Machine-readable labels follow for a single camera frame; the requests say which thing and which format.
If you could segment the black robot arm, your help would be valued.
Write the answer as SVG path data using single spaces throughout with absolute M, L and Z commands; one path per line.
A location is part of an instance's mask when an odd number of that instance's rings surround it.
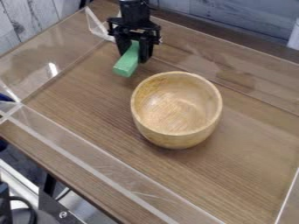
M 161 43 L 161 26 L 150 21 L 148 0 L 117 0 L 119 17 L 106 19 L 106 34 L 115 40 L 119 55 L 134 41 L 138 44 L 137 61 L 145 63 L 153 54 L 154 45 Z

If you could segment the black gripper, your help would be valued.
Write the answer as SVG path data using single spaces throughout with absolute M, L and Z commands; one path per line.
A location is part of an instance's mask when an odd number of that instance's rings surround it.
M 138 62 L 145 63 L 153 54 L 154 45 L 160 44 L 161 27 L 150 21 L 150 7 L 146 1 L 118 1 L 119 16 L 109 17 L 107 35 L 115 39 L 115 47 L 124 54 L 138 41 Z

